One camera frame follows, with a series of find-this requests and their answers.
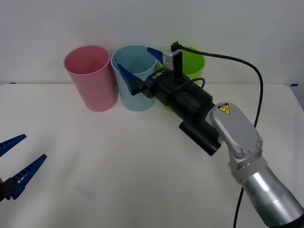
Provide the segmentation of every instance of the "light blue cup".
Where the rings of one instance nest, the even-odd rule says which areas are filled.
[[[124,106],[131,111],[144,111],[149,109],[154,104],[155,98],[149,99],[143,94],[132,96],[118,71],[118,63],[144,81],[150,74],[157,70],[156,58],[147,52],[147,47],[139,45],[123,47],[111,57],[111,65],[115,72],[119,93]]]

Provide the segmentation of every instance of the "cup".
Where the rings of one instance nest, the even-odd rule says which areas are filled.
[[[111,57],[111,65],[115,72],[123,105],[131,111],[144,111],[149,109],[154,104],[155,98],[149,99],[143,94],[132,96],[119,73],[118,63],[144,81],[156,71],[156,58],[147,52],[147,47],[140,45],[123,47]]]
[[[70,52],[64,66],[88,109],[102,112],[114,106],[118,98],[109,52],[89,45]]]

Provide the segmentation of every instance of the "green cup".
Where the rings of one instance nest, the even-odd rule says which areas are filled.
[[[185,46],[186,48],[190,48],[192,50],[197,49],[195,47],[191,46]],[[203,71],[203,68],[205,66],[205,57],[194,54],[188,51],[183,51],[182,53],[182,70],[186,76],[188,76],[190,79],[197,78],[201,75],[201,72]],[[166,107],[162,105],[162,107],[168,111],[172,110],[169,107]]]

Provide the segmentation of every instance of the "pink cup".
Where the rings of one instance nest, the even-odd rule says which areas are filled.
[[[84,46],[70,52],[64,66],[88,109],[108,110],[118,98],[110,54],[100,46]]]

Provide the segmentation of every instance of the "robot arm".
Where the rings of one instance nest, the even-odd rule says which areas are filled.
[[[228,166],[243,187],[252,205],[268,227],[297,227],[304,209],[293,194],[279,181],[262,157],[262,138],[241,110],[231,103],[216,105],[210,121],[228,146]]]
[[[183,121],[179,128],[212,156],[224,141],[229,150],[229,167],[244,188],[264,223],[271,228],[304,228],[304,209],[272,173],[262,157],[262,137],[232,103],[213,104],[203,90],[204,79],[190,80],[182,72],[182,52],[174,44],[172,53],[148,48],[164,66],[145,81],[117,63],[130,93],[156,97]],[[203,86],[194,83],[202,80]]]

